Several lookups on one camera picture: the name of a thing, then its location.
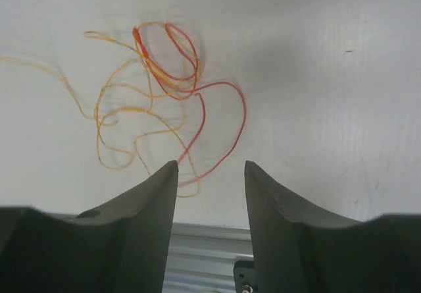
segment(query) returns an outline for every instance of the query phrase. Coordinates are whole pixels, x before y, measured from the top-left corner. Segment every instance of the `black plastic part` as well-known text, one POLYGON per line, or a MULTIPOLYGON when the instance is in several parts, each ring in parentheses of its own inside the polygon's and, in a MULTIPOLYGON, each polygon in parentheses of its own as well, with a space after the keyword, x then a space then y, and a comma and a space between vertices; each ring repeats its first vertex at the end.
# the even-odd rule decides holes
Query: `black plastic part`
POLYGON ((162 291, 177 162, 77 217, 0 209, 0 292, 162 291))
POLYGON ((253 261, 237 261, 234 263, 235 291, 243 292, 244 286, 250 286, 253 292, 258 292, 255 263, 253 261))
POLYGON ((326 211, 245 164, 259 293, 421 292, 421 216, 361 223, 326 211))

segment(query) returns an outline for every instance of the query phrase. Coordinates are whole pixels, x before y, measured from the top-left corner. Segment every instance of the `screw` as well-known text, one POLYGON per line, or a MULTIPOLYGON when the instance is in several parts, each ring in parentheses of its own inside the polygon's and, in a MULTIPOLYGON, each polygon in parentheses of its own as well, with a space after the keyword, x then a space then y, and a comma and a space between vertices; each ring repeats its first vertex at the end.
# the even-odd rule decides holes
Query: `screw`
POLYGON ((241 289, 243 290, 242 293, 253 293, 253 288, 248 284, 244 284, 241 289))

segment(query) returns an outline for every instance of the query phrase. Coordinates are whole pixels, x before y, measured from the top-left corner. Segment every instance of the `white surface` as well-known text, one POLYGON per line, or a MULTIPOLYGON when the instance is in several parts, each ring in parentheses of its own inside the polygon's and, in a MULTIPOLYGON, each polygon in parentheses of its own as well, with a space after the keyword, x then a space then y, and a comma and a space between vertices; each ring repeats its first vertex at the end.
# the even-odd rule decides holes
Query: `white surface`
MULTIPOLYGON (((83 31, 123 29, 120 35, 128 37, 133 25, 171 15, 174 7, 200 24, 207 60, 224 68, 226 78, 235 77, 249 116, 238 148, 203 181, 203 193, 178 200, 178 222, 247 226, 246 159, 314 203, 354 219, 421 211, 421 0, 0 5, 0 52, 55 61, 90 104, 125 54, 87 41, 83 31)), ((118 172, 97 162, 95 126, 59 82, 4 66, 0 79, 3 205, 77 213, 145 179, 139 163, 118 172)), ((209 97, 212 114, 241 115, 239 102, 222 102, 224 94, 209 97)), ((226 136, 222 127, 207 130, 214 144, 226 136)), ((165 149, 161 143, 157 167, 165 149)), ((201 147, 202 155, 212 150, 201 147)))

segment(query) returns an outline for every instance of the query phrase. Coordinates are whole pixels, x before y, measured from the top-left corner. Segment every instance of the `silver metal bar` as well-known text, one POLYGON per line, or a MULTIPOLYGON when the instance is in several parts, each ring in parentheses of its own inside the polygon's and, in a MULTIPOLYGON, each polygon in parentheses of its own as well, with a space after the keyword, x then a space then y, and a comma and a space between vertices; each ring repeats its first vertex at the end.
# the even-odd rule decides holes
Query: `silver metal bar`
POLYGON ((248 229, 174 223, 163 292, 235 292, 238 260, 253 260, 248 229))

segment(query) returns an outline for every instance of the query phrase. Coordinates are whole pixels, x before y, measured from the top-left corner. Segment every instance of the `string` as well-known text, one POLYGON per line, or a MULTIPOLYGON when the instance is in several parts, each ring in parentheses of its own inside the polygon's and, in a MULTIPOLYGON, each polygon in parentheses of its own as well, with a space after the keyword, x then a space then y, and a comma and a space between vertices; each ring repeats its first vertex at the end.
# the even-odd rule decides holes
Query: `string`
POLYGON ((16 58, 16 57, 0 56, 0 62, 3 61, 3 62, 14 64, 14 65, 24 65, 24 66, 27 66, 27 67, 32 67, 32 68, 38 69, 38 70, 40 70, 40 71, 42 71, 46 74, 49 74, 49 75, 57 78, 58 80, 60 80, 63 83, 63 85, 65 86, 65 88, 69 91, 73 100, 76 102, 82 116, 87 118, 87 119, 95 120, 95 123, 96 123, 96 126, 97 126, 96 150, 97 150, 98 160, 104 167, 106 167, 108 169, 112 169, 112 170, 125 169, 125 168, 129 167, 134 162, 135 156, 137 155, 139 157, 141 163, 143 164, 145 170, 147 171, 147 174, 150 176, 151 171, 149 170, 149 167, 147 166, 147 163, 145 162, 145 160, 142 157, 142 154, 140 153, 140 150, 139 150, 140 147, 139 147, 138 141, 140 139, 145 138, 146 136, 150 136, 150 135, 164 134, 164 133, 168 133, 168 132, 172 133, 177 138, 177 140, 180 142, 180 144, 182 145, 182 147, 184 149, 182 154, 178 158, 178 163, 181 163, 185 159, 185 157, 187 156, 187 159, 189 161, 189 164, 190 164, 190 167, 191 167, 191 170, 192 170, 192 173, 193 173, 193 178, 191 178, 187 181, 179 182, 179 186, 180 187, 186 186, 186 185, 194 183, 194 182, 197 183, 197 189, 196 189, 195 193, 190 194, 190 195, 186 195, 186 196, 178 195, 178 197, 180 197, 180 198, 190 198, 190 197, 193 197, 193 196, 196 196, 197 194, 199 194, 200 191, 201 191, 201 183, 200 183, 201 179, 206 177, 211 172, 213 172, 232 153, 232 151, 236 147, 236 145, 239 141, 239 138, 240 138, 240 136, 243 132, 243 129, 244 129, 244 126, 245 126, 245 121, 246 121, 246 116, 247 116, 247 108, 246 108, 245 97, 244 97, 241 89, 239 88, 239 86, 237 86, 237 85, 235 85, 231 82, 212 82, 212 83, 208 83, 208 84, 205 84, 204 86, 199 87, 198 82, 200 81, 200 79, 203 75, 203 71, 204 71, 204 67, 205 67, 204 63, 202 62, 202 60, 200 60, 200 57, 197 54, 197 50, 196 50, 192 40, 190 39, 190 37, 183 30, 179 29, 175 24, 172 24, 172 23, 146 22, 146 23, 140 24, 138 27, 133 28, 132 35, 134 37, 134 47, 128 45, 127 43, 119 41, 115 38, 112 38, 104 32, 87 31, 87 32, 84 33, 84 35, 85 35, 85 37, 87 37, 89 39, 103 40, 103 41, 115 43, 115 44, 120 45, 120 46, 122 46, 126 49, 129 49, 130 51, 133 51, 136 54, 136 58, 131 58, 128 61, 126 61, 125 63, 121 64, 110 75, 109 79, 107 80, 107 82, 101 88, 101 90, 99 92, 97 103, 95 104, 92 116, 87 114, 82 109, 82 105, 80 104, 80 102, 78 100, 76 92, 73 90, 73 88, 71 87, 68 80, 59 71, 53 70, 51 68, 48 68, 47 66, 38 64, 38 63, 33 62, 33 61, 19 59, 19 58, 16 58), (156 60, 154 60, 152 58, 152 56, 150 55, 150 52, 148 52, 148 50, 147 50, 147 46, 145 45, 144 41, 142 40, 142 35, 141 35, 142 30, 146 29, 146 27, 148 27, 148 26, 159 26, 161 28, 164 28, 164 31, 166 32, 169 40, 174 45, 174 47, 177 49, 178 53, 184 59, 182 77, 177 77, 177 76, 173 76, 172 74, 169 74, 165 69, 163 69, 156 62, 156 60), (132 84, 113 82, 113 80, 115 79, 115 77, 118 73, 122 72, 123 70, 126 70, 129 66, 132 66, 136 63, 140 64, 143 67, 143 69, 145 70, 146 77, 147 77, 147 85, 148 85, 148 89, 149 89, 148 92, 146 92, 145 90, 143 90, 143 89, 141 89, 137 86, 134 86, 132 84), (191 74, 187 73, 188 70, 186 68, 186 65, 190 66, 192 68, 193 72, 191 74), (163 91, 163 94, 155 95, 153 93, 152 77, 157 82, 160 89, 163 91), (232 144, 232 146, 228 150, 228 152, 221 159, 219 159, 215 163, 215 165, 212 166, 209 170, 205 171, 202 174, 197 174, 197 171, 195 169, 195 164, 194 164, 194 162, 191 158, 191 155, 190 155, 190 151, 191 151, 194 143, 197 141, 198 137, 202 133, 203 128, 205 126, 205 122, 206 122, 206 105, 205 105, 205 100, 203 99, 203 96, 202 96, 201 92, 203 92, 207 88, 211 88, 213 86, 223 86, 223 85, 233 88, 238 93, 238 95, 240 97, 240 100, 241 100, 242 106, 243 106, 243 120, 242 120, 242 123, 241 123, 241 127, 240 127, 240 129, 237 133, 237 136, 234 140, 234 143, 232 144), (106 92, 108 90, 110 90, 111 88, 127 88, 127 89, 131 90, 132 92, 139 93, 140 95, 149 99, 149 105, 148 105, 147 108, 136 107, 136 106, 120 107, 118 109, 114 109, 112 111, 109 111, 108 113, 105 113, 104 115, 100 115, 99 112, 100 112, 100 108, 101 108, 101 102, 102 102, 106 92), (186 125, 187 113, 186 113, 186 108, 185 108, 184 102, 187 101, 192 95, 197 96, 199 98, 200 102, 201 102, 203 118, 202 118, 202 121, 201 121, 201 125, 198 128, 198 130, 196 131, 194 137, 190 140, 188 145, 186 145, 184 143, 184 141, 178 135, 178 131, 180 131, 186 125), (169 123, 166 121, 166 119, 164 119, 160 115, 153 112, 154 100, 155 99, 164 99, 166 97, 168 99, 170 99, 171 101, 172 100, 177 101, 180 104, 180 107, 181 107, 181 110, 182 110, 182 121, 179 125, 177 125, 175 127, 170 126, 169 123), (131 150, 131 151, 127 150, 127 149, 120 149, 120 148, 114 147, 114 146, 106 143, 106 141, 104 141, 104 138, 103 138, 103 135, 102 135, 101 131, 102 131, 103 126, 113 126, 117 123, 116 121, 106 123, 105 121, 107 119, 109 119, 111 117, 116 117, 117 115, 119 115, 121 113, 141 113, 141 114, 149 115, 150 117, 153 117, 154 119, 157 119, 159 122, 164 124, 166 129, 156 130, 156 131, 153 131, 153 132, 144 132, 141 135, 136 136, 134 138, 134 141, 133 141, 133 145, 134 145, 133 150, 131 150), (100 149, 101 144, 105 148, 107 148, 111 151, 115 151, 117 153, 123 153, 123 154, 128 155, 129 156, 128 161, 125 164, 119 165, 119 166, 110 166, 110 165, 106 164, 101 157, 101 149, 100 149))

